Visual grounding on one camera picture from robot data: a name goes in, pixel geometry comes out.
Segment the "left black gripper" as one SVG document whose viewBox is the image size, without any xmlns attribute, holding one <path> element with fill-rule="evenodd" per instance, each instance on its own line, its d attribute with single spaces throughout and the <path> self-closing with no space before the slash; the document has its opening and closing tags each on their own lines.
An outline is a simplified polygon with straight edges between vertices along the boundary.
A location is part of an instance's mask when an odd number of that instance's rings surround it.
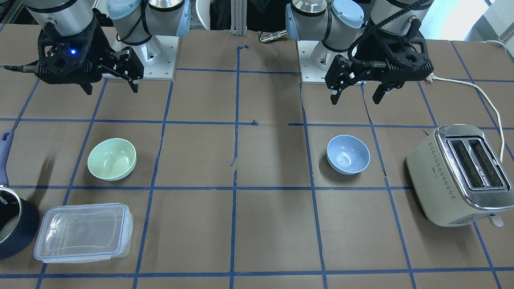
<svg viewBox="0 0 514 289">
<path fill-rule="evenodd" d="M 403 82 L 424 80 L 433 73 L 425 38 L 419 32 L 421 24 L 419 19 L 408 22 L 405 35 L 378 29 L 357 45 L 356 60 L 379 66 L 355 64 L 335 55 L 324 77 L 332 104 L 336 105 L 342 91 L 360 79 L 381 82 L 372 96 L 378 105 L 391 90 L 401 89 Z"/>
</svg>

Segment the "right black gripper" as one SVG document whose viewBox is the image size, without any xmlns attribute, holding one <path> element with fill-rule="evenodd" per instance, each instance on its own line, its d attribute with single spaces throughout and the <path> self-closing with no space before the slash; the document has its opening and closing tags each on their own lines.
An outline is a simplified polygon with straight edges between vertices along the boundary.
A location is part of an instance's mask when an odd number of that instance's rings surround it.
<svg viewBox="0 0 514 289">
<path fill-rule="evenodd" d="M 138 93 L 144 65 L 132 47 L 114 51 L 98 20 L 93 17 L 84 30 L 63 36 L 55 20 L 47 21 L 37 39 L 39 59 L 35 75 L 48 84 L 79 84 L 92 95 L 92 83 L 103 73 L 126 80 Z"/>
</svg>

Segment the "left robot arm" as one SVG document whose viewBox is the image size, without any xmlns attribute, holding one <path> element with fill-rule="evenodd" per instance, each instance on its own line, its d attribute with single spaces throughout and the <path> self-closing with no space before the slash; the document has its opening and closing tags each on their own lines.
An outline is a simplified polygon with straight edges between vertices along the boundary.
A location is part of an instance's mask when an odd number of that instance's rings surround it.
<svg viewBox="0 0 514 289">
<path fill-rule="evenodd" d="M 420 32 L 431 0 L 371 0 L 369 18 L 354 0 L 293 0 L 285 8 L 288 38 L 317 41 L 326 87 L 337 104 L 343 90 L 360 81 L 378 81 L 384 95 L 434 71 Z"/>
</svg>

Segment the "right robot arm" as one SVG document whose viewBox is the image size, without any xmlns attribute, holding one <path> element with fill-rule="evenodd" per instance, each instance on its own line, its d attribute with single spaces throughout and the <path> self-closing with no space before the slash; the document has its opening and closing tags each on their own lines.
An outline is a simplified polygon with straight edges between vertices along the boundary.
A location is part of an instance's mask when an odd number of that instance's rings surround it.
<svg viewBox="0 0 514 289">
<path fill-rule="evenodd" d="M 76 84 L 88 95 L 104 74 L 138 92 L 147 65 L 162 59 L 158 36 L 183 37 L 191 23 L 189 0 L 109 0 L 108 16 L 123 44 L 116 51 L 101 28 L 101 12 L 86 0 L 24 0 L 41 25 L 39 58 L 12 71 L 33 73 L 47 84 Z"/>
</svg>

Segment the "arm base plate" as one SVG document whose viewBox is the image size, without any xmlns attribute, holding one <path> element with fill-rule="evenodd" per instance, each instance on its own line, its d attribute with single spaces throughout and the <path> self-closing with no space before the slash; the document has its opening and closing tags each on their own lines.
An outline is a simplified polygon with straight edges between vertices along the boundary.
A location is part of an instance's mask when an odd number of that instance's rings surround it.
<svg viewBox="0 0 514 289">
<path fill-rule="evenodd" d="M 321 41 L 297 41 L 297 50 L 302 83 L 306 85 L 325 85 L 324 78 L 336 55 L 352 64 L 347 52 L 330 51 Z"/>
<path fill-rule="evenodd" d="M 144 66 L 144 80 L 174 79 L 180 37 L 153 35 L 145 44 L 133 46 Z"/>
</svg>

